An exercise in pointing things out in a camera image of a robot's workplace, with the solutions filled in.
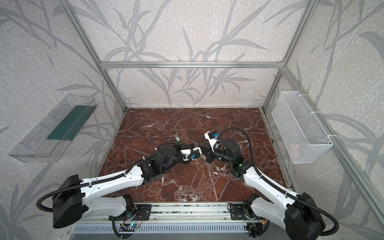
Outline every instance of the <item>wallpaper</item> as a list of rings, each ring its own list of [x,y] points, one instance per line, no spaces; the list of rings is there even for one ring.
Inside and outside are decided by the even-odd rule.
[[[122,108],[63,14],[47,0],[0,2],[0,238],[51,240],[52,214],[36,200],[70,175],[96,175]],[[57,163],[8,155],[68,93],[98,105]]]
[[[265,109],[266,116],[295,191],[308,193],[318,207],[329,212],[339,221],[339,231],[323,238],[325,240],[384,239],[384,229],[344,171],[332,148],[313,163],[292,163],[271,114],[282,91],[293,91],[284,76]],[[332,222],[326,217],[323,219],[330,229]]]
[[[281,61],[307,0],[71,0],[102,61]]]
[[[317,6],[288,66],[384,197],[384,1]]]
[[[130,107],[262,106],[277,69],[108,69]]]

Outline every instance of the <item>red marble tabletop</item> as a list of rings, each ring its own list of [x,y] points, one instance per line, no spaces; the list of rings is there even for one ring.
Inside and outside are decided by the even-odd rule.
[[[170,108],[128,109],[112,144],[101,175],[121,171],[131,162],[148,156],[154,148],[175,135],[185,143],[206,143],[204,133],[229,127],[244,129],[251,138],[257,166],[269,177],[285,186],[271,140],[258,108]],[[243,157],[250,160],[248,143],[242,133],[228,131],[225,138],[235,138]],[[190,164],[178,164],[155,182],[117,191],[109,196],[131,195],[135,202],[175,201],[243,201],[254,188],[235,179],[228,164],[203,158]]]

